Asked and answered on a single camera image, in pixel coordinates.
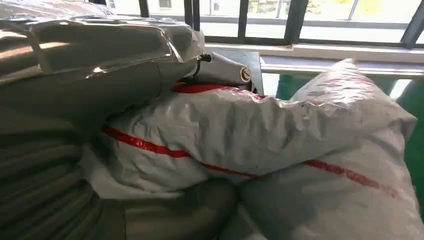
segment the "window sill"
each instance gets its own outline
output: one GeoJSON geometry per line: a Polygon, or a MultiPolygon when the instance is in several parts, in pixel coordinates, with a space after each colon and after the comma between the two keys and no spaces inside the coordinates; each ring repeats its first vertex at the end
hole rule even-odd
{"type": "Polygon", "coordinates": [[[338,60],[353,58],[360,63],[359,69],[367,75],[424,79],[423,49],[322,44],[296,44],[290,47],[206,43],[205,46],[210,51],[224,49],[259,52],[263,73],[320,73],[338,60]]]}

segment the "green panel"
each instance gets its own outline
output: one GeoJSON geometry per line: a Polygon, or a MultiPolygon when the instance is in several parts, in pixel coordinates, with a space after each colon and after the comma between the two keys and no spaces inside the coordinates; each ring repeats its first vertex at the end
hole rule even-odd
{"type": "MultiPolygon", "coordinates": [[[[281,74],[279,76],[276,97],[282,100],[290,99],[308,79],[304,75],[281,74]]],[[[393,77],[377,77],[375,84],[386,94],[390,94],[398,79],[393,77]]],[[[397,100],[399,105],[418,118],[415,130],[405,149],[405,161],[416,188],[416,195],[420,206],[424,207],[424,81],[413,80],[397,100]]]]}

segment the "window frame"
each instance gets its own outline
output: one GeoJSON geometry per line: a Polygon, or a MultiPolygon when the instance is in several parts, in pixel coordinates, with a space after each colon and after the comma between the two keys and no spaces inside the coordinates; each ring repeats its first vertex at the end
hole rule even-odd
{"type": "MultiPolygon", "coordinates": [[[[400,48],[424,48],[424,44],[417,44],[417,39],[424,29],[424,21],[420,21],[417,16],[424,15],[424,0],[421,1],[417,8],[414,17],[407,23],[383,23],[383,22],[359,22],[353,21],[352,16],[355,12],[356,6],[359,0],[354,0],[352,8],[350,10],[348,19],[346,21],[320,21],[320,20],[305,20],[305,13],[308,6],[308,0],[292,0],[289,6],[287,19],[278,18],[281,12],[281,5],[287,0],[278,0],[278,10],[276,18],[252,18],[248,19],[249,0],[240,0],[240,11],[237,17],[215,17],[214,16],[200,16],[200,4],[199,0],[184,0],[184,16],[169,16],[169,18],[175,18],[177,21],[183,21],[189,26],[193,27],[194,30],[200,29],[200,22],[214,22],[214,23],[238,23],[237,37],[229,36],[205,36],[205,40],[208,43],[219,43],[219,44],[243,44],[243,45],[262,45],[262,46],[285,46],[291,44],[326,44],[326,45],[352,45],[352,46],[375,46],[375,47],[400,47],[400,48]],[[247,24],[270,24],[270,25],[282,25],[285,23],[284,38],[264,38],[264,37],[247,37],[246,26],[247,24]],[[405,32],[402,40],[399,42],[373,42],[373,41],[345,41],[345,40],[328,40],[328,39],[303,39],[300,38],[303,25],[305,26],[322,26],[325,27],[337,27],[338,26],[349,26],[353,28],[360,28],[361,25],[374,26],[385,26],[385,28],[395,28],[399,24],[406,25],[405,32]]],[[[142,17],[153,17],[160,18],[161,15],[155,14],[149,16],[147,0],[139,0],[140,13],[142,17]]]]}

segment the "red stripe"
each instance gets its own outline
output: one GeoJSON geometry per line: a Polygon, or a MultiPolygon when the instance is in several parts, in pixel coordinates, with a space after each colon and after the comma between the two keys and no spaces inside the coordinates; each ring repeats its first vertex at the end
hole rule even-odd
{"type": "MultiPolygon", "coordinates": [[[[133,146],[133,147],[143,149],[143,150],[146,150],[146,151],[149,151],[149,152],[153,152],[153,153],[157,153],[157,154],[164,154],[164,155],[171,156],[173,158],[186,158],[186,157],[191,158],[190,154],[186,151],[171,150],[171,149],[167,148],[166,146],[159,146],[159,145],[156,145],[152,142],[143,140],[141,138],[125,134],[125,133],[123,133],[123,132],[121,132],[121,131],[119,131],[115,128],[112,128],[110,126],[103,126],[102,132],[104,134],[108,135],[109,137],[116,139],[119,142],[126,143],[128,145],[133,146]]],[[[246,176],[246,177],[249,177],[249,178],[256,178],[257,177],[257,175],[255,175],[255,174],[234,171],[234,170],[231,170],[231,169],[222,168],[222,167],[214,166],[214,165],[209,165],[209,164],[206,164],[206,163],[200,163],[200,164],[207,169],[218,171],[218,172],[241,175],[241,176],[246,176]]]]}
{"type": "Polygon", "coordinates": [[[237,175],[242,175],[242,176],[246,176],[246,177],[249,177],[249,178],[257,178],[258,177],[258,175],[256,175],[256,174],[234,171],[234,170],[230,170],[230,169],[226,169],[226,168],[221,168],[219,166],[209,165],[209,164],[206,164],[206,163],[201,163],[201,165],[203,167],[207,168],[207,169],[219,171],[219,172],[224,172],[224,173],[227,173],[227,174],[237,174],[237,175]]]}
{"type": "Polygon", "coordinates": [[[175,93],[181,93],[181,94],[197,94],[197,93],[203,93],[210,90],[222,89],[225,87],[226,87],[225,85],[221,85],[221,84],[188,84],[188,83],[178,82],[172,88],[172,91],[175,93]]]}
{"type": "Polygon", "coordinates": [[[333,164],[329,164],[320,160],[309,160],[306,161],[306,164],[317,168],[317,169],[322,169],[325,170],[327,172],[333,173],[333,174],[337,174],[337,175],[345,175],[348,179],[364,185],[364,186],[368,186],[371,188],[375,188],[375,189],[379,189],[387,194],[389,194],[390,196],[392,196],[393,198],[397,198],[399,197],[399,193],[396,189],[394,189],[391,186],[388,185],[384,185],[382,183],[379,183],[375,180],[372,180],[371,178],[362,175],[358,172],[355,172],[351,169],[347,169],[341,166],[337,166],[337,165],[333,165],[333,164]]]}
{"type": "Polygon", "coordinates": [[[128,145],[134,146],[136,148],[139,149],[144,149],[146,151],[149,152],[154,152],[157,154],[165,154],[165,155],[169,155],[173,158],[185,158],[185,157],[190,157],[190,155],[183,151],[183,150],[171,150],[169,148],[167,148],[166,146],[159,146],[156,145],[154,143],[151,143],[149,141],[145,141],[143,139],[134,137],[134,136],[130,136],[128,134],[125,134],[123,132],[120,132],[110,126],[104,126],[102,129],[103,133],[105,133],[106,135],[120,141],[123,143],[126,143],[128,145]]]}

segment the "white sack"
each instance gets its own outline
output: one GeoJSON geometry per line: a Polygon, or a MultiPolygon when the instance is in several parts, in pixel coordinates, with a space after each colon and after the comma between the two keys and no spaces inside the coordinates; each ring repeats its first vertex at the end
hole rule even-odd
{"type": "Polygon", "coordinates": [[[290,101],[220,85],[174,91],[103,129],[119,183],[166,192],[253,179],[240,192],[268,240],[424,239],[403,161],[416,119],[350,61],[290,101]]]}

